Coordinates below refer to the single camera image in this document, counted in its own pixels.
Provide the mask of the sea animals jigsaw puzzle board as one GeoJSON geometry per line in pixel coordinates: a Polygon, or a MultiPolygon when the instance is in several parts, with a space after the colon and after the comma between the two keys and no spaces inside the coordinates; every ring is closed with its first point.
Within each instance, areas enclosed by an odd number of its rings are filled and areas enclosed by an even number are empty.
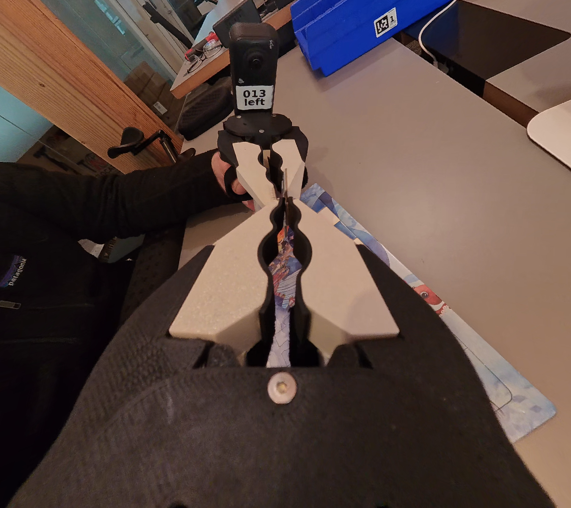
{"type": "MultiPolygon", "coordinates": [[[[556,414],[555,406],[493,347],[457,315],[423,280],[414,275],[318,184],[302,192],[302,202],[356,244],[364,244],[402,278],[440,316],[474,367],[492,409],[512,443],[556,414]]],[[[301,269],[293,254],[294,235],[278,234],[278,254],[270,264],[274,280],[275,334],[266,367],[288,367],[289,310],[295,302],[296,277],[301,269]]]]}

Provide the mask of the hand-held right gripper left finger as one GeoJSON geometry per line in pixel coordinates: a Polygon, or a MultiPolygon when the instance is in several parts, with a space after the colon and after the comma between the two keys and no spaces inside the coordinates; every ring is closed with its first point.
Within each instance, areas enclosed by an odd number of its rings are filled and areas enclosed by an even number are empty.
{"type": "Polygon", "coordinates": [[[267,206],[205,247],[191,262],[199,273],[169,334],[231,347],[247,363],[267,363],[275,334],[274,283],[284,200],[267,206]]]}

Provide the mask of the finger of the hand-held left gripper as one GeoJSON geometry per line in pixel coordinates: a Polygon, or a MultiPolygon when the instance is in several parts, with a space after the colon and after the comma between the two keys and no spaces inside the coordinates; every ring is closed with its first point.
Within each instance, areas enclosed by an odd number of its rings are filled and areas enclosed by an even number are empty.
{"type": "Polygon", "coordinates": [[[252,197],[254,209],[259,211],[268,206],[275,207],[275,186],[268,178],[268,170],[263,165],[262,148],[250,142],[234,142],[233,151],[238,161],[238,181],[252,197]]]}
{"type": "Polygon", "coordinates": [[[305,162],[295,140],[280,140],[273,144],[273,182],[279,192],[282,192],[284,168],[288,168],[289,197],[300,199],[304,186],[305,162]]]}

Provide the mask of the black computer monitor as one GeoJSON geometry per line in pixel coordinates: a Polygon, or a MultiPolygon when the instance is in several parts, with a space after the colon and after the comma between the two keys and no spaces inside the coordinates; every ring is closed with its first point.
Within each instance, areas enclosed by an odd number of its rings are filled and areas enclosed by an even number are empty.
{"type": "Polygon", "coordinates": [[[253,0],[242,0],[224,17],[219,19],[212,30],[224,48],[230,45],[230,30],[236,23],[261,23],[262,19],[253,0]]]}

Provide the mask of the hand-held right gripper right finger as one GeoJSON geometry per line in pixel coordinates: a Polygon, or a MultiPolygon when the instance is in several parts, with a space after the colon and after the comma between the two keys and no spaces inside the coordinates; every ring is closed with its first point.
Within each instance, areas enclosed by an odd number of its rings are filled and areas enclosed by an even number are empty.
{"type": "Polygon", "coordinates": [[[292,363],[328,361],[341,345],[395,338],[399,327],[365,262],[370,251],[299,199],[287,200],[296,277],[292,363]]]}

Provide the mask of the person's left forearm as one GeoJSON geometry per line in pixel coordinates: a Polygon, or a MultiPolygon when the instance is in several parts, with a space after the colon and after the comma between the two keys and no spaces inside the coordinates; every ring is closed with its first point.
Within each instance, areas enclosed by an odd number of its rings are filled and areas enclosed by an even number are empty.
{"type": "Polygon", "coordinates": [[[68,187],[74,234],[97,243],[134,237],[231,204],[212,166],[219,158],[210,150],[169,167],[81,177],[68,187]]]}

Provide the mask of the white crumpled paper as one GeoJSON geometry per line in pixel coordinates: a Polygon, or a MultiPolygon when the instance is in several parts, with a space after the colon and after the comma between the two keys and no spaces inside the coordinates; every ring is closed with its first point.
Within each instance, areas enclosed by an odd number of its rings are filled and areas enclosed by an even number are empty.
{"type": "Polygon", "coordinates": [[[137,248],[143,244],[144,239],[145,235],[142,234],[126,239],[113,237],[103,244],[96,244],[95,242],[84,239],[80,240],[79,244],[87,253],[93,255],[100,262],[113,264],[128,257],[133,251],[137,250],[137,248]]]}

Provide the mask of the wooden edged table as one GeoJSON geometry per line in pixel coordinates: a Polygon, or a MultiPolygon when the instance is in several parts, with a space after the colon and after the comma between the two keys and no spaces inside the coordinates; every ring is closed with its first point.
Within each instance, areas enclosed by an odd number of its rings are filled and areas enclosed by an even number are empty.
{"type": "MultiPolygon", "coordinates": [[[[211,32],[212,26],[240,2],[241,0],[218,0],[218,4],[213,10],[206,14],[204,23],[196,36],[196,40],[203,40],[211,32]]],[[[295,42],[294,30],[291,24],[290,7],[290,5],[287,5],[264,18],[264,22],[269,23],[279,31],[280,39],[285,46],[290,42],[295,42]]],[[[171,93],[175,98],[183,98],[197,86],[203,84],[212,76],[215,76],[221,70],[225,69],[229,63],[229,53],[225,48],[219,50],[215,55],[205,58],[195,66],[191,66],[189,62],[184,63],[175,78],[171,93]]]]}

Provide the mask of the person's left hand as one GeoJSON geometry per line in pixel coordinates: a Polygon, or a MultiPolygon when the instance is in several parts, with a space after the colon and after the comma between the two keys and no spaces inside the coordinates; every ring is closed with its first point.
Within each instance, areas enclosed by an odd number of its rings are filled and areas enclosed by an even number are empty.
{"type": "MultiPolygon", "coordinates": [[[[212,156],[211,167],[212,167],[212,171],[213,171],[213,173],[214,173],[214,175],[218,181],[219,186],[225,192],[225,194],[228,197],[230,197],[231,194],[226,189],[225,174],[228,171],[228,169],[231,168],[231,164],[225,162],[222,159],[220,152],[217,150],[212,156]]],[[[238,197],[238,196],[242,197],[242,196],[245,196],[245,194],[246,194],[245,188],[238,181],[237,178],[232,180],[231,189],[232,189],[232,193],[234,193],[234,195],[236,195],[236,197],[238,197]]]]}

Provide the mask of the black eyeglasses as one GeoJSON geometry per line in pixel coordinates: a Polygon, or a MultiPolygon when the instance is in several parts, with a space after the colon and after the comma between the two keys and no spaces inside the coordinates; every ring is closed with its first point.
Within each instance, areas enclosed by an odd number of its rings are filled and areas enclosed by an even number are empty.
{"type": "Polygon", "coordinates": [[[184,75],[189,75],[198,69],[206,60],[217,56],[223,49],[223,43],[214,32],[210,33],[203,40],[196,42],[184,55],[187,62],[187,69],[184,75]]]}

